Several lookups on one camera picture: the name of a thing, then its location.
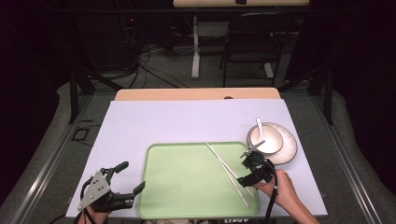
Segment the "desk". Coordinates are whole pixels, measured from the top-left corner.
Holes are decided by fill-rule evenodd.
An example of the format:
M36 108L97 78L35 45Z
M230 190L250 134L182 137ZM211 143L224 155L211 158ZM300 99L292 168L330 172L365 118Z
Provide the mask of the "desk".
M309 5L309 0L247 0L245 5L238 5L234 0L174 0L174 7L304 7ZM193 18L193 37L194 37L194 55L192 60L192 72L191 77L197 79L199 77L199 65L200 65L200 53L198 46L198 36L201 35L201 30L199 31L198 18L194 16ZM227 30L227 23L215 24L215 35L225 35ZM213 29L204 31L206 34L213 32Z
M234 99L222 100L226 96ZM113 191L128 193L142 181L146 151L152 144L246 143L248 130L255 125L257 117L280 124L295 136L298 146L296 156L276 168L289 173L302 202L314 216L327 215L289 110L277 90L221 88L120 91L107 110L66 216L75 217L78 214L81 186L96 170L128 161L130 166L114 175L111 182ZM136 212L138 200L137 197L132 209L114 211L110 217L139 218ZM259 201L260 209L254 217L265 216L269 199L260 193ZM282 208L274 206L272 217L287 215Z

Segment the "white table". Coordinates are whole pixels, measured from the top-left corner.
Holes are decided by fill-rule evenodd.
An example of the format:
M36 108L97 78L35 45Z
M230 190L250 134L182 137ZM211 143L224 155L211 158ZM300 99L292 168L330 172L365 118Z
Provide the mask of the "white table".
M302 202L314 216L327 215L285 102L282 99L232 99L111 102L66 216L78 214L81 186L100 168L128 161L127 169L114 174L111 188L115 192L129 193L142 181L146 150L152 144L246 143L248 130L255 125L257 117L280 124L295 136L298 145L295 158L276 168L289 173ZM263 193L259 197L260 210L254 217L264 217L269 202ZM138 197L132 209L114 211L110 217L139 218L135 210L137 200ZM288 214L275 205L272 217L283 216Z
M247 0L245 5L238 5L235 0L174 0L174 7L306 7L309 0ZM198 36L223 36L228 22L203 22L200 24L196 16L193 17L194 55L192 60L191 78L199 78L200 52Z

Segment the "office chair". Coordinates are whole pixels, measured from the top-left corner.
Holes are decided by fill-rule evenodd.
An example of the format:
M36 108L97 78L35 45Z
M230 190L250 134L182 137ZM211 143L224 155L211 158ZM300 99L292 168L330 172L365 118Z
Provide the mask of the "office chair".
M287 13L244 13L232 19L225 36L219 68L223 68L223 87L227 78L227 63L276 63L271 86L276 80L285 37L295 27Z

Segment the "plastic tray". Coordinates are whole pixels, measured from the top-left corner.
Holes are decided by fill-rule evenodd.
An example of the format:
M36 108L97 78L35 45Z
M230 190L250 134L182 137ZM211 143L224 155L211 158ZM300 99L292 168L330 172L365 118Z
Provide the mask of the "plastic tray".
M239 156L247 150L241 142L209 143L238 176L249 174ZM249 217L259 210L253 197L238 184L246 207L206 143L155 144L148 148L137 213L144 219L186 217Z

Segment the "green tray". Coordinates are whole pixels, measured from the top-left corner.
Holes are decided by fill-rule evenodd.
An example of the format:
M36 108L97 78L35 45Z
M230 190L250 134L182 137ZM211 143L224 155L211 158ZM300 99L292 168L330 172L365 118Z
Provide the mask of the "green tray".
M239 156L247 150L241 142L209 143L237 176L249 174ZM215 154L206 143L155 144L148 148L143 174L146 187L139 196L137 213L150 218L249 217L259 210L253 197L238 184L246 207Z

